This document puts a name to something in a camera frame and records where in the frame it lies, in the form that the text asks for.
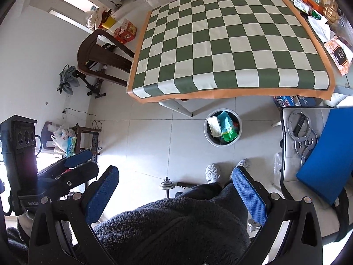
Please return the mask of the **teal green plastic wrapper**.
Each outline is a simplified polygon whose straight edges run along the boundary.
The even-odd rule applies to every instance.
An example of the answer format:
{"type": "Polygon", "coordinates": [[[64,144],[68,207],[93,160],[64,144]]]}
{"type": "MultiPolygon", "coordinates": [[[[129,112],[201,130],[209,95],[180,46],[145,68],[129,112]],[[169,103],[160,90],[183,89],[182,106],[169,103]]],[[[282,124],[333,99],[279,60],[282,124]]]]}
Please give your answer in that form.
{"type": "Polygon", "coordinates": [[[234,125],[233,120],[226,111],[222,111],[221,114],[217,116],[221,131],[222,137],[226,142],[232,142],[238,137],[238,127],[234,125]]]}

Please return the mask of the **white medicine box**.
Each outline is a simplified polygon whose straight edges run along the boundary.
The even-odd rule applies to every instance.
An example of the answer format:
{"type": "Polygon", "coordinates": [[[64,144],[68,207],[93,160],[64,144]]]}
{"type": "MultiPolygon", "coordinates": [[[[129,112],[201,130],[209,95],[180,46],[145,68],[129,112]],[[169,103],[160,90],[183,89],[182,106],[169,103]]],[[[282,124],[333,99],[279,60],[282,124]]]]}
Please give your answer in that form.
{"type": "Polygon", "coordinates": [[[209,130],[213,138],[222,137],[221,126],[219,120],[216,116],[208,117],[207,118],[209,130]]]}

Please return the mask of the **white round trash bin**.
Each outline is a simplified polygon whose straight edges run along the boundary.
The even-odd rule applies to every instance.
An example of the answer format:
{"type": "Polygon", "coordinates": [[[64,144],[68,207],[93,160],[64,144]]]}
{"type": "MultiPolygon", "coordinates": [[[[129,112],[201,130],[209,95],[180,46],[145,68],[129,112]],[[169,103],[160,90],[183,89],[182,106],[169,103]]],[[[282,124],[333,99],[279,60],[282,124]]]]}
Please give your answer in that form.
{"type": "Polygon", "coordinates": [[[204,122],[204,134],[215,147],[236,143],[242,135],[242,121],[233,110],[221,108],[211,112],[204,122]]]}

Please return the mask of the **blue cushion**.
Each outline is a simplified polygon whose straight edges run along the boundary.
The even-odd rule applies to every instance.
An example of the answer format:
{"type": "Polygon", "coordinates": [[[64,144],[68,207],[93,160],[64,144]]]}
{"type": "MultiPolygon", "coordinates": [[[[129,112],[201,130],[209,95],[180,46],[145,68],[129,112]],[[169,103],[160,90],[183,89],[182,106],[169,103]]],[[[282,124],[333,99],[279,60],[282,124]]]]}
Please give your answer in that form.
{"type": "Polygon", "coordinates": [[[351,174],[352,108],[333,109],[317,145],[296,177],[332,205],[351,174]]]}

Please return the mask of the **dark fleece trousers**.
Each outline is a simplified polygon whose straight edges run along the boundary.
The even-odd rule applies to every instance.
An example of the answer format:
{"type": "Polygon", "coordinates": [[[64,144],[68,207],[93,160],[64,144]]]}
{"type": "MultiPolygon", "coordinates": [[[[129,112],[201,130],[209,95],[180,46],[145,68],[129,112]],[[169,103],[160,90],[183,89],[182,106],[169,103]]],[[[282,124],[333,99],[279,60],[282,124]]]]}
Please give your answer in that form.
{"type": "Polygon", "coordinates": [[[228,181],[118,214],[94,232],[117,264],[236,264],[250,245],[247,218],[228,181]]]}

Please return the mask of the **steel dumbbell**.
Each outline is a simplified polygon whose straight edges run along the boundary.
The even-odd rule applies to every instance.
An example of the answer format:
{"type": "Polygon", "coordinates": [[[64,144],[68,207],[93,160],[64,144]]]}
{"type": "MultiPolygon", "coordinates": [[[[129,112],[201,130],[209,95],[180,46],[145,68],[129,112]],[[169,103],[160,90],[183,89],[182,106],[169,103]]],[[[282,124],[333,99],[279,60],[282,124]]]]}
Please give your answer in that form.
{"type": "Polygon", "coordinates": [[[160,187],[162,190],[172,190],[175,187],[192,188],[194,186],[196,186],[196,184],[192,184],[184,181],[173,182],[167,176],[160,184],[160,187]]]}

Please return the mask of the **grey fuzzy right slipper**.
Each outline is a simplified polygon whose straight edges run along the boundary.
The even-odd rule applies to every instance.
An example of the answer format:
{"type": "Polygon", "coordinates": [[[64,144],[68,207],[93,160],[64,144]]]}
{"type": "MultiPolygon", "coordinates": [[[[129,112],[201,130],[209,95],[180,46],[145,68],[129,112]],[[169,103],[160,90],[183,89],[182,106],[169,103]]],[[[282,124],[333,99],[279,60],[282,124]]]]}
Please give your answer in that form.
{"type": "Polygon", "coordinates": [[[236,169],[240,166],[242,166],[244,169],[247,169],[249,167],[249,164],[250,164],[250,162],[248,159],[243,159],[234,167],[234,169],[236,169]]]}

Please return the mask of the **dark wooden chair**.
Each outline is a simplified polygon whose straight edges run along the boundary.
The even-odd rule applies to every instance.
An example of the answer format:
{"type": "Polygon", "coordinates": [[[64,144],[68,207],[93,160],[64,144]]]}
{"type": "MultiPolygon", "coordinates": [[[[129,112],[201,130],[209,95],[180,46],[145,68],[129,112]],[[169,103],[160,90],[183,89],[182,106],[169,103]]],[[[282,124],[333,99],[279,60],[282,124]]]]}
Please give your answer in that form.
{"type": "Polygon", "coordinates": [[[135,54],[132,50],[126,47],[124,44],[116,40],[112,35],[103,29],[94,30],[80,45],[77,52],[77,67],[80,73],[95,77],[98,79],[106,80],[123,87],[127,87],[128,82],[105,73],[101,70],[99,72],[93,71],[88,68],[87,63],[89,61],[98,62],[106,66],[112,66],[118,68],[126,73],[130,73],[132,67],[132,61],[120,56],[114,52],[104,49],[102,46],[97,44],[98,36],[104,36],[107,40],[116,45],[121,51],[126,53],[130,58],[134,58],[135,54]]]}

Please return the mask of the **white table leg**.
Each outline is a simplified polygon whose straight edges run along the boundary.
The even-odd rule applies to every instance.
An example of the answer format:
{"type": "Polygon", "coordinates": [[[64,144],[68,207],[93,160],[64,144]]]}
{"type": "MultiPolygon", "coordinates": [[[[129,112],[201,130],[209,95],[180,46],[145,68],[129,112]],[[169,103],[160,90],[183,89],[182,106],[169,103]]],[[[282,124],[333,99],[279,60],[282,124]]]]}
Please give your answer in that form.
{"type": "Polygon", "coordinates": [[[161,106],[164,106],[165,108],[168,108],[168,109],[175,111],[179,114],[182,114],[184,116],[187,116],[187,117],[193,116],[192,112],[190,112],[189,110],[184,108],[180,103],[178,103],[177,101],[175,101],[173,99],[160,101],[159,104],[161,106]]]}

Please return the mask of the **red cardboard box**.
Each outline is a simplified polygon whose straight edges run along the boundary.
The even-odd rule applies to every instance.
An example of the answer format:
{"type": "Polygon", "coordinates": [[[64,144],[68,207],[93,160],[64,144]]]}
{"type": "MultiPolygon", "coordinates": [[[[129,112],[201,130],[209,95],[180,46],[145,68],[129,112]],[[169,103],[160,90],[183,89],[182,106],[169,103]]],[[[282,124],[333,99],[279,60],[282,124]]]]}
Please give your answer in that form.
{"type": "Polygon", "coordinates": [[[137,33],[137,27],[129,20],[124,19],[122,25],[118,27],[113,37],[122,44],[126,44],[135,39],[137,33]]]}

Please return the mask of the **blue superhero toy box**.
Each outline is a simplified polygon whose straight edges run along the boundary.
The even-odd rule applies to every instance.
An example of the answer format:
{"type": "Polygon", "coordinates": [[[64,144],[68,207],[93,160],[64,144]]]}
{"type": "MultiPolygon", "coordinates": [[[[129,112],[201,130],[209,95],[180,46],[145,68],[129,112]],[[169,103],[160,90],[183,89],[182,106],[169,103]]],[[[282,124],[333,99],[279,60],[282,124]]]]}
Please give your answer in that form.
{"type": "Polygon", "coordinates": [[[316,106],[314,98],[303,96],[274,96],[273,102],[279,110],[288,106],[316,106]]]}

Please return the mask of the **orange wet wipes pack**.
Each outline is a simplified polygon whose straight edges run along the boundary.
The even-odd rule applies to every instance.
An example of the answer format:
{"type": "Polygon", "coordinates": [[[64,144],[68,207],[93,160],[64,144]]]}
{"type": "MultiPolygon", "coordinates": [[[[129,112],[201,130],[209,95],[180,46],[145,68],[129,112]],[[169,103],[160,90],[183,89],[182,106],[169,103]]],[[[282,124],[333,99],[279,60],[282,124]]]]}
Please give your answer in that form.
{"type": "Polygon", "coordinates": [[[342,76],[346,75],[352,63],[352,51],[337,36],[327,41],[324,47],[336,64],[340,74],[342,76]]]}

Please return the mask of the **green white checkered tablecloth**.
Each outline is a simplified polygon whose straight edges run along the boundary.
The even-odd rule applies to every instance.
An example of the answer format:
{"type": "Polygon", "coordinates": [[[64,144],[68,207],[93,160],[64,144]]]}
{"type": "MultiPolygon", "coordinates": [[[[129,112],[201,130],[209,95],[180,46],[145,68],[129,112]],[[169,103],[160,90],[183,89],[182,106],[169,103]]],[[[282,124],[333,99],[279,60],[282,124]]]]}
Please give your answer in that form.
{"type": "Polygon", "coordinates": [[[289,0],[177,0],[147,14],[127,91],[146,103],[329,99],[334,88],[329,57],[289,0]]]}

